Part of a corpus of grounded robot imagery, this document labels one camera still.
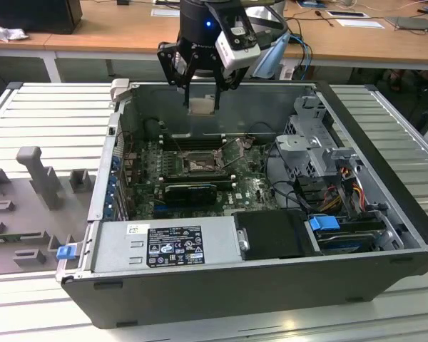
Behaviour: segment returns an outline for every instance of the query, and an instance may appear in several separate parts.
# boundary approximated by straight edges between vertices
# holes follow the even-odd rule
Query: robot end effector
[[[180,31],[176,43],[160,43],[158,59],[170,85],[184,90],[189,105],[193,76],[214,77],[214,109],[220,93],[236,89],[260,51],[271,47],[288,30],[287,22],[270,5],[283,0],[180,0]],[[245,7],[265,6],[279,20],[279,33],[255,33]]]

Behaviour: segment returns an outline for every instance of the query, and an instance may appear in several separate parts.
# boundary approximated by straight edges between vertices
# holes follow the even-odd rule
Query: blue clip
[[[341,229],[340,224],[337,223],[336,217],[334,216],[314,216],[309,220],[309,223],[313,231]]]
[[[76,259],[75,246],[60,246],[57,249],[57,260],[72,260]]]

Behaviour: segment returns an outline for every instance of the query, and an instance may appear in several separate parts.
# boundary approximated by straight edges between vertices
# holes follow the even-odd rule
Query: black computer case
[[[79,0],[0,0],[0,26],[27,33],[73,33],[82,17]]]

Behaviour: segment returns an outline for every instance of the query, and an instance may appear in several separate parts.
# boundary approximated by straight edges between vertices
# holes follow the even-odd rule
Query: motherboard
[[[137,142],[128,163],[132,219],[230,216],[277,209],[263,173],[266,146],[246,137]]]

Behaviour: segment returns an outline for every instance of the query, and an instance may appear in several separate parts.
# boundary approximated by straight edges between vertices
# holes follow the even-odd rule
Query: warning label
[[[204,264],[201,226],[150,228],[147,265],[168,267]]]

